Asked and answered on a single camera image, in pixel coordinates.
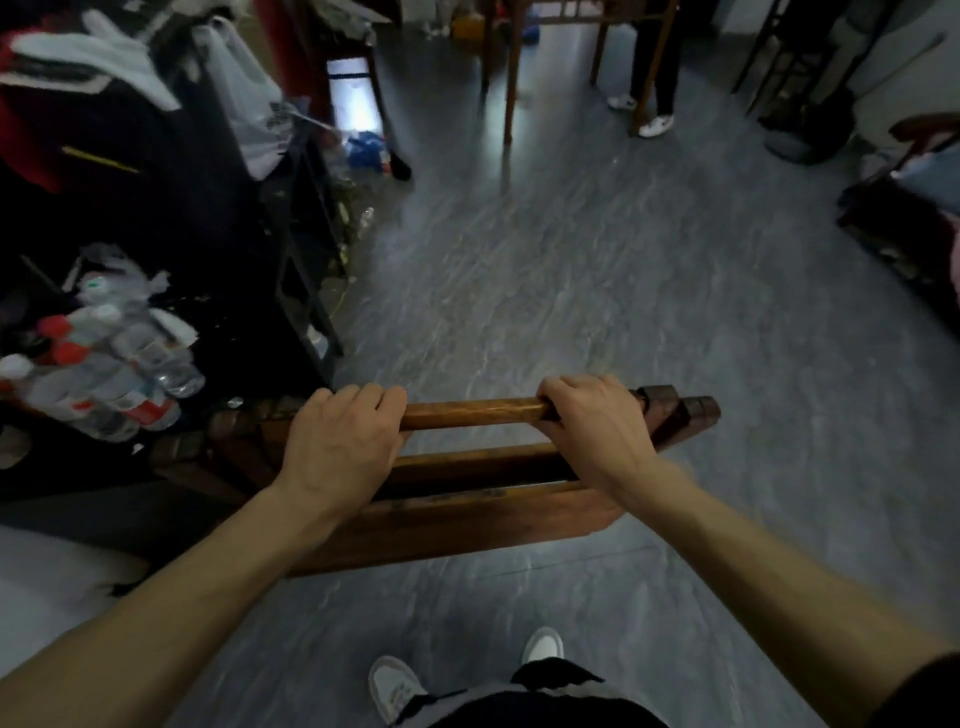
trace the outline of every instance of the black sleeve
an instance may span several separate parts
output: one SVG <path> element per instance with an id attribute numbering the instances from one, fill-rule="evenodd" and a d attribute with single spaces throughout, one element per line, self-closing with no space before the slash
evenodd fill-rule
<path id="1" fill-rule="evenodd" d="M 877 708 L 867 728 L 960 725 L 960 654 L 941 657 L 911 675 Z"/>

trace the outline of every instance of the wooden table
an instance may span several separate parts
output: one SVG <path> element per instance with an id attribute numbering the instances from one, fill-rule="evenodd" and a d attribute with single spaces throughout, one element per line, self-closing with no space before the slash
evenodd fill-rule
<path id="1" fill-rule="evenodd" d="M 654 446 L 663 450 L 713 426 L 710 397 L 681 398 L 673 387 L 641 387 Z M 154 471 L 239 507 L 274 481 L 297 401 L 218 412 L 206 432 L 171 435 L 151 452 Z M 556 420 L 545 400 L 410 404 L 401 429 Z M 415 559 L 535 544 L 602 530 L 623 515 L 585 487 L 550 443 L 399 457 L 373 503 L 344 523 L 291 571 L 360 569 Z"/>
<path id="2" fill-rule="evenodd" d="M 513 36 L 510 43 L 510 57 L 507 62 L 507 111 L 503 125 L 503 144 L 509 146 L 513 141 L 514 125 L 514 106 L 516 105 L 516 74 L 520 65 L 520 46 L 522 40 L 520 35 L 526 27 L 527 11 L 536 5 L 557 5 L 556 2 L 548 0 L 512 0 L 509 3 L 510 13 L 513 24 Z M 654 86 L 654 79 L 657 78 L 657 71 L 660 68 L 660 58 L 663 56 L 663 49 L 666 47 L 667 37 L 670 35 L 670 27 L 673 25 L 674 16 L 677 14 L 677 0 L 668 0 L 664 12 L 647 12 L 647 0 L 601 0 L 591 2 L 590 0 L 573 0 L 567 2 L 563 0 L 559 3 L 560 15 L 552 17 L 539 17 L 539 25 L 599 25 L 597 32 L 596 45 L 593 50 L 593 66 L 590 69 L 590 85 L 596 85 L 597 74 L 600 72 L 600 61 L 603 59 L 604 45 L 607 42 L 607 30 L 611 25 L 619 23 L 638 22 L 641 20 L 662 20 L 663 25 L 660 28 L 660 37 L 657 40 L 657 50 L 654 52 L 653 62 L 650 64 L 650 71 L 647 73 L 647 80 L 643 85 L 643 96 L 637 100 L 633 119 L 630 123 L 628 134 L 636 136 L 645 120 L 647 101 L 650 99 L 650 91 Z M 584 5 L 592 8 L 599 7 L 597 14 L 582 14 Z M 567 7 L 573 6 L 573 12 L 567 13 Z M 496 12 L 496 0 L 484 1 L 484 34 L 482 50 L 482 92 L 487 93 L 490 88 L 490 72 L 493 51 L 493 17 Z"/>

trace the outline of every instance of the left hand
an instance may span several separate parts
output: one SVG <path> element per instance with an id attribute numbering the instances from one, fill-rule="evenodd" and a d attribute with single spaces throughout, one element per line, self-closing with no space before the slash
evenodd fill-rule
<path id="1" fill-rule="evenodd" d="M 383 484 L 409 433 L 401 387 L 349 384 L 318 389 L 290 426 L 274 486 L 303 515 L 335 528 L 356 515 Z"/>

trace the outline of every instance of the white sneaker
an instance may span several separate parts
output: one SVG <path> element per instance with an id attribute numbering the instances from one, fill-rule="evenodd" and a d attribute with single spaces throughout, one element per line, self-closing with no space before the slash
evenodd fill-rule
<path id="1" fill-rule="evenodd" d="M 546 660 L 548 657 L 562 659 L 563 656 L 564 641 L 560 639 L 557 630 L 550 627 L 541 627 L 527 640 L 527 646 L 523 648 L 523 657 L 520 664 L 526 665 L 536 660 Z"/>
<path id="2" fill-rule="evenodd" d="M 636 99 L 629 93 L 621 93 L 607 99 L 607 106 L 614 111 L 633 111 L 636 109 Z"/>
<path id="3" fill-rule="evenodd" d="M 660 136 L 662 133 L 667 133 L 671 129 L 673 129 L 673 114 L 654 117 L 653 121 L 640 127 L 640 131 L 637 132 L 637 134 L 644 139 L 652 139 L 654 136 Z"/>
<path id="4" fill-rule="evenodd" d="M 388 725 L 396 723 L 414 695 L 426 695 L 416 673 L 396 657 L 378 657 L 367 678 L 373 704 Z"/>

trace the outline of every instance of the forearm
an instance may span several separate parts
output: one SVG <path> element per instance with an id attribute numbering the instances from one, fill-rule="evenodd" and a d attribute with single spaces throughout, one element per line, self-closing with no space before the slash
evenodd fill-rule
<path id="1" fill-rule="evenodd" d="M 268 488 L 107 613 L 0 681 L 0 724 L 158 725 L 256 600 L 330 528 Z"/>
<path id="2" fill-rule="evenodd" d="M 647 487 L 625 490 L 626 507 L 677 549 L 827 724 L 863 725 L 910 674 L 950 651 L 677 466 L 652 467 Z"/>

